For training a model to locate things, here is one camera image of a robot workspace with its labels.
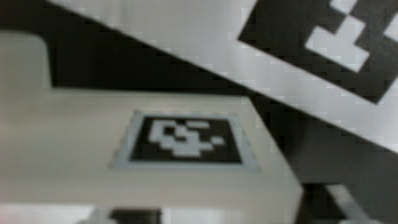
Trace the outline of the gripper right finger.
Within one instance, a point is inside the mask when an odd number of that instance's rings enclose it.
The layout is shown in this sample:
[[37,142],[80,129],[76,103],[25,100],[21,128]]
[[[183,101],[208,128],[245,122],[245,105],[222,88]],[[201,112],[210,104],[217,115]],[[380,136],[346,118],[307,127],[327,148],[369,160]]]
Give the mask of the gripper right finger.
[[366,213],[341,184],[304,185],[302,224],[384,224]]

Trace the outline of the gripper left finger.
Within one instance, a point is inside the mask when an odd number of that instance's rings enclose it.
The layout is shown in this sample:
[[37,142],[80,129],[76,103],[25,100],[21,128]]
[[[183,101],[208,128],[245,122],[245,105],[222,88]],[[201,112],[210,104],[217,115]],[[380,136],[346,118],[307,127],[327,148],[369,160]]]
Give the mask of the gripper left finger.
[[158,207],[96,207],[76,224],[169,224]]

